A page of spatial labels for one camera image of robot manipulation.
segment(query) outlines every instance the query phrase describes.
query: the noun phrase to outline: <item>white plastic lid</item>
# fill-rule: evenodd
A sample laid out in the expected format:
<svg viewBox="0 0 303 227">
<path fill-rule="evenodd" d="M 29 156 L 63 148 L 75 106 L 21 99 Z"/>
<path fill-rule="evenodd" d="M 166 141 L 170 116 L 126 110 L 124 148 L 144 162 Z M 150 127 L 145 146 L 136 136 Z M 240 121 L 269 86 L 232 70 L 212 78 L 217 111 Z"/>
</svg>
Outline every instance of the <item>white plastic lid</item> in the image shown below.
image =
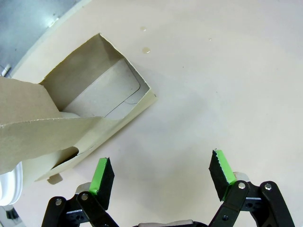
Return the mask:
<svg viewBox="0 0 303 227">
<path fill-rule="evenodd" d="M 22 162 L 13 171 L 0 175 L 0 206 L 17 202 L 21 196 L 22 183 Z"/>
</svg>

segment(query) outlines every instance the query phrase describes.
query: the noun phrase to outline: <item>gray floor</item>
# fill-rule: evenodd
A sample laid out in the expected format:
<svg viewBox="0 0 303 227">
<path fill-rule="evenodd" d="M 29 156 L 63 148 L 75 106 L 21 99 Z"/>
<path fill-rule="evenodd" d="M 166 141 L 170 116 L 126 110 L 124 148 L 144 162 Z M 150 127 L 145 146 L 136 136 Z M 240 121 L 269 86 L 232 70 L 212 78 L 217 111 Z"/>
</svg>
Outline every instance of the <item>gray floor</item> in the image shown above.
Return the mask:
<svg viewBox="0 0 303 227">
<path fill-rule="evenodd" d="M 17 65 L 38 38 L 80 0 L 0 0 L 0 72 Z"/>
</svg>

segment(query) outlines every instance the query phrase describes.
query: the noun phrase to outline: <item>brown cardboard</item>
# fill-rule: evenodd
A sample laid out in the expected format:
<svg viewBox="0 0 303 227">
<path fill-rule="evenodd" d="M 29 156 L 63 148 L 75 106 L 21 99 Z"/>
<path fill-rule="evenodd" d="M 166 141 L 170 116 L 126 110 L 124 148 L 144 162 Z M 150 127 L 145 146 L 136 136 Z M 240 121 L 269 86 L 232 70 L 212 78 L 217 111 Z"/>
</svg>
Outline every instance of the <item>brown cardboard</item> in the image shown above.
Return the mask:
<svg viewBox="0 0 303 227">
<path fill-rule="evenodd" d="M 45 77 L 40 84 L 46 90 L 11 81 L 19 84 L 17 90 L 34 87 L 35 108 L 27 110 L 29 117 L 6 117 L 0 125 L 0 174 L 22 161 L 26 183 L 75 166 L 156 100 L 131 63 L 99 34 Z"/>
</svg>

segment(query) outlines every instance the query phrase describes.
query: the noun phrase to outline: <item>hole in cardboard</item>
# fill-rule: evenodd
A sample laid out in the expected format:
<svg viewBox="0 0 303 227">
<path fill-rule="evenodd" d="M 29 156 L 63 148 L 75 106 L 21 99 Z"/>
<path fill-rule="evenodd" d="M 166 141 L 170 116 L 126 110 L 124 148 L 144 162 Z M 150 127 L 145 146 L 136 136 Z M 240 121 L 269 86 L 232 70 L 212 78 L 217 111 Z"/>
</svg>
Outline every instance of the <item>hole in cardboard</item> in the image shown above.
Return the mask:
<svg viewBox="0 0 303 227">
<path fill-rule="evenodd" d="M 53 175 L 53 176 L 50 176 L 47 181 L 50 183 L 50 184 L 57 184 L 59 183 L 60 181 L 62 181 L 63 178 L 61 177 L 60 174 L 56 174 L 56 175 Z"/>
<path fill-rule="evenodd" d="M 53 169 L 61 164 L 63 164 L 64 162 L 67 162 L 68 160 L 71 160 L 72 158 L 76 157 L 79 153 L 79 149 L 76 147 L 69 147 L 67 149 L 61 150 L 60 153 L 60 159 L 59 161 L 56 163 L 56 165 L 53 167 Z"/>
</svg>

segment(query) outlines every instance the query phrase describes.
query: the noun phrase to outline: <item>metal bolt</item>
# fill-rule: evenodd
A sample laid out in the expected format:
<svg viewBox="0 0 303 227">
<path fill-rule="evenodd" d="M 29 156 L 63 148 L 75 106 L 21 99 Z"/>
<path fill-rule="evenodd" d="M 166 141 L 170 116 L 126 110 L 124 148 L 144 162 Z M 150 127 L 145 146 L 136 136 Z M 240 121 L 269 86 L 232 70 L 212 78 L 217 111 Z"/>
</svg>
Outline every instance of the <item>metal bolt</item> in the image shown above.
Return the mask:
<svg viewBox="0 0 303 227">
<path fill-rule="evenodd" d="M 238 184 L 238 187 L 241 188 L 241 189 L 244 189 L 244 188 L 245 188 L 245 183 L 242 183 L 242 182 L 239 183 L 239 184 Z"/>
<path fill-rule="evenodd" d="M 87 200 L 88 198 L 89 198 L 89 196 L 87 194 L 82 194 L 81 195 L 82 200 Z"/>
<path fill-rule="evenodd" d="M 265 189 L 266 189 L 266 190 L 271 190 L 271 185 L 267 183 L 267 184 L 265 185 Z"/>
<path fill-rule="evenodd" d="M 56 199 L 56 206 L 60 206 L 62 203 L 62 199 Z"/>
</svg>

